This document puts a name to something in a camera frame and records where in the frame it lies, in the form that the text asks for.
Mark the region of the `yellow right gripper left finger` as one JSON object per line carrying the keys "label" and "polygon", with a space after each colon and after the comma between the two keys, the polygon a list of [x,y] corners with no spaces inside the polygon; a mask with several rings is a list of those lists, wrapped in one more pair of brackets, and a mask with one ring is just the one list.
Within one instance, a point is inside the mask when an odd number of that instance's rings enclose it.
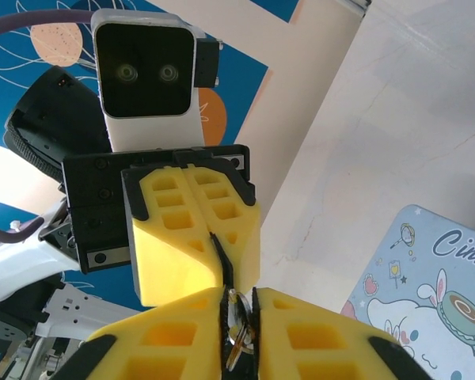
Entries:
{"label": "yellow right gripper left finger", "polygon": [[61,379],[219,379],[221,288],[106,325],[59,370]]}

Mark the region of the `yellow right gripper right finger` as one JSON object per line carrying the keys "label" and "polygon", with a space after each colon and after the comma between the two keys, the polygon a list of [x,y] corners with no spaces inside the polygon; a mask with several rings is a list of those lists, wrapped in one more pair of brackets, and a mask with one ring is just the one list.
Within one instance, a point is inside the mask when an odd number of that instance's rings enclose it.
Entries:
{"label": "yellow right gripper right finger", "polygon": [[271,288],[253,289],[260,379],[428,379],[389,333]]}

